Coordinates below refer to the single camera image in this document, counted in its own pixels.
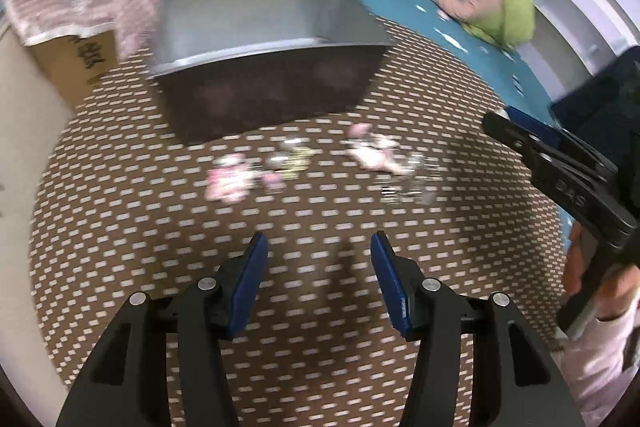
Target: pink sleeve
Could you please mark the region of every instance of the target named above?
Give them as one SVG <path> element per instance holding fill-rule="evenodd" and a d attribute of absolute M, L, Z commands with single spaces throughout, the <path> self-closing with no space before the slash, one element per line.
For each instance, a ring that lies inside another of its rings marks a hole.
<path fill-rule="evenodd" d="M 454 19 L 462 22 L 471 22 L 478 11 L 476 6 L 469 0 L 434 0 L 446 13 Z"/>
<path fill-rule="evenodd" d="M 619 398 L 603 403 L 611 395 L 604 388 L 616 387 L 622 375 L 625 344 L 634 328 L 637 306 L 635 300 L 624 315 L 612 321 L 593 319 L 580 339 L 563 345 L 560 371 L 583 415 L 596 408 L 610 410 Z"/>

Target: blue finger pad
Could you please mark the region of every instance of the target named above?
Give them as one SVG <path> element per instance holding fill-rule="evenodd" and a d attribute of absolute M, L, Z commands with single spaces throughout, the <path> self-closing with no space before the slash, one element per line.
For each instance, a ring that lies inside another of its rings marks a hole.
<path fill-rule="evenodd" d="M 385 242 L 377 233 L 371 236 L 371 262 L 382 290 L 382 296 L 385 299 L 391 323 L 405 337 L 411 331 L 408 298 L 389 253 L 386 251 Z"/>
<path fill-rule="evenodd" d="M 505 107 L 504 110 L 509 115 L 509 120 L 511 120 L 514 124 L 523 127 L 530 133 L 538 136 L 549 147 L 557 148 L 558 145 L 560 145 L 558 135 L 555 133 L 553 128 L 549 127 L 540 120 L 532 118 L 525 112 L 522 112 L 515 107 Z"/>
<path fill-rule="evenodd" d="M 244 254 L 248 255 L 248 259 L 231 297 L 229 322 L 226 327 L 229 338 L 234 338 L 239 331 L 243 330 L 249 320 L 249 315 L 254 307 L 255 295 L 267 264 L 268 253 L 267 238 L 260 234 L 254 248 Z"/>

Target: cardboard box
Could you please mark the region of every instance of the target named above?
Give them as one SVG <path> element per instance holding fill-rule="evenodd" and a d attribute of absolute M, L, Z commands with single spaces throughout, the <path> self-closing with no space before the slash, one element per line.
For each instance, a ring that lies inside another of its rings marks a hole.
<path fill-rule="evenodd" d="M 104 73 L 118 65 L 113 31 L 87 39 L 59 37 L 27 49 L 72 108 L 91 94 Z"/>

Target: hand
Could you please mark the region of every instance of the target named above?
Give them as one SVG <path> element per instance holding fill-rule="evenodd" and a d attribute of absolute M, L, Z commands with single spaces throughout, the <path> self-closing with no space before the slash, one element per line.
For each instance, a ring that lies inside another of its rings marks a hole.
<path fill-rule="evenodd" d="M 580 248 L 582 227 L 575 223 L 569 235 L 571 245 L 564 262 L 562 286 L 567 295 L 575 295 L 580 291 L 580 277 L 584 273 L 584 259 Z M 640 289 L 640 269 L 636 265 L 627 266 L 622 271 L 607 279 L 594 296 L 596 317 L 601 321 L 610 321 L 625 314 L 634 302 Z"/>

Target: pink charm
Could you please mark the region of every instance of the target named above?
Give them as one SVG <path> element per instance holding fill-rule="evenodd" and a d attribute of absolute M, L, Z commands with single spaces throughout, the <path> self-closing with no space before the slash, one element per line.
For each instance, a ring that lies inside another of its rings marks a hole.
<path fill-rule="evenodd" d="M 389 160 L 386 164 L 385 164 L 385 171 L 391 172 L 391 174 L 396 174 L 398 176 L 402 176 L 404 174 L 406 174 L 404 167 L 402 167 L 398 162 L 396 162 L 395 160 Z"/>
<path fill-rule="evenodd" d="M 220 158 L 218 164 L 223 166 L 209 171 L 205 199 L 222 200 L 227 204 L 244 200 L 249 194 L 252 181 L 252 174 L 244 161 L 244 155 L 227 155 Z"/>
<path fill-rule="evenodd" d="M 282 192 L 286 187 L 282 180 L 282 175 L 273 171 L 267 171 L 262 174 L 262 183 L 264 184 L 264 188 L 270 194 Z"/>
<path fill-rule="evenodd" d="M 382 171 L 386 165 L 385 153 L 378 149 L 357 147 L 349 149 L 349 154 L 356 158 L 361 168 L 367 171 Z"/>
<path fill-rule="evenodd" d="M 370 123 L 355 123 L 349 128 L 349 138 L 364 138 L 371 131 Z"/>
<path fill-rule="evenodd" d="M 398 147 L 398 142 L 391 140 L 383 134 L 372 134 L 371 137 L 378 149 L 395 149 Z"/>

